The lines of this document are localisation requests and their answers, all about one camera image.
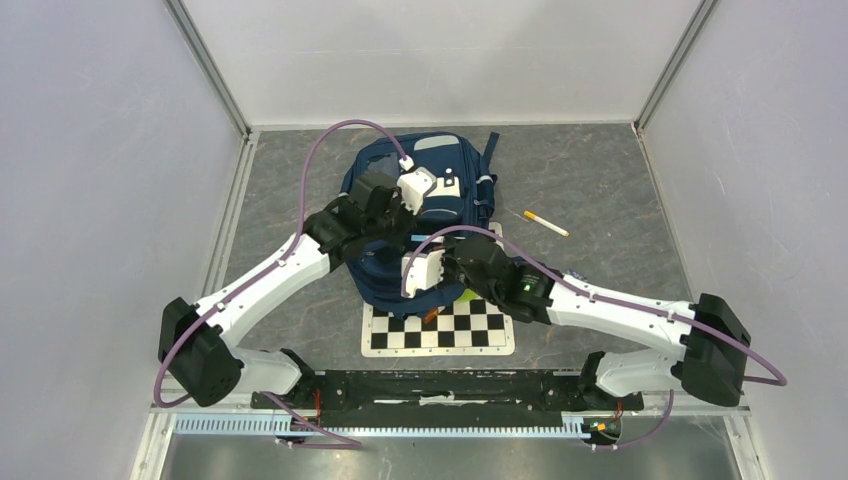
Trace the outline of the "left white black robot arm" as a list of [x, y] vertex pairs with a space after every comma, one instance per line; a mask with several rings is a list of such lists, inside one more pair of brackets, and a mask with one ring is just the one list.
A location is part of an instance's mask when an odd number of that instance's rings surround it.
[[366, 173], [238, 280], [195, 303], [181, 297], [170, 301], [157, 349], [156, 405], [170, 408], [192, 400], [208, 407], [239, 386], [270, 390], [290, 407], [306, 405], [314, 381], [293, 358], [242, 349], [241, 339], [294, 293], [359, 256], [368, 244], [404, 243], [435, 186], [424, 171], [397, 179]]

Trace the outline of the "navy blue backpack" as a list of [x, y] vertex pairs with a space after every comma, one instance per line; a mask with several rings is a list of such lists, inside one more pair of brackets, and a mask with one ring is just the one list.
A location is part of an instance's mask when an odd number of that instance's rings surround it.
[[[453, 225], [486, 228], [495, 210], [497, 175], [490, 170], [500, 135], [489, 134], [480, 152], [467, 138], [450, 132], [418, 132], [399, 135], [404, 151], [421, 167], [437, 177], [435, 191], [420, 210], [411, 235], [430, 235]], [[413, 251], [419, 242], [407, 238], [400, 252]]]

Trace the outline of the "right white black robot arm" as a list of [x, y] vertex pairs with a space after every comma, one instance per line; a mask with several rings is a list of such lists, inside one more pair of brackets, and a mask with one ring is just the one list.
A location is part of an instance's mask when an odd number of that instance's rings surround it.
[[602, 408], [614, 398], [680, 389], [735, 407], [742, 396], [751, 336], [729, 304], [703, 293], [695, 303], [662, 301], [596, 287], [510, 258], [474, 236], [444, 248], [442, 269], [502, 313], [524, 323], [580, 327], [642, 345], [625, 354], [595, 352], [577, 382], [580, 400]]

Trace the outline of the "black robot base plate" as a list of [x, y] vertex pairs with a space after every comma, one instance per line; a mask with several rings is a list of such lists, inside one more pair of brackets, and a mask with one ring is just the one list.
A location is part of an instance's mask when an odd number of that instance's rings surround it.
[[644, 408], [639, 393], [616, 399], [550, 369], [326, 370], [281, 399], [316, 411], [323, 427], [555, 427], [563, 413]]

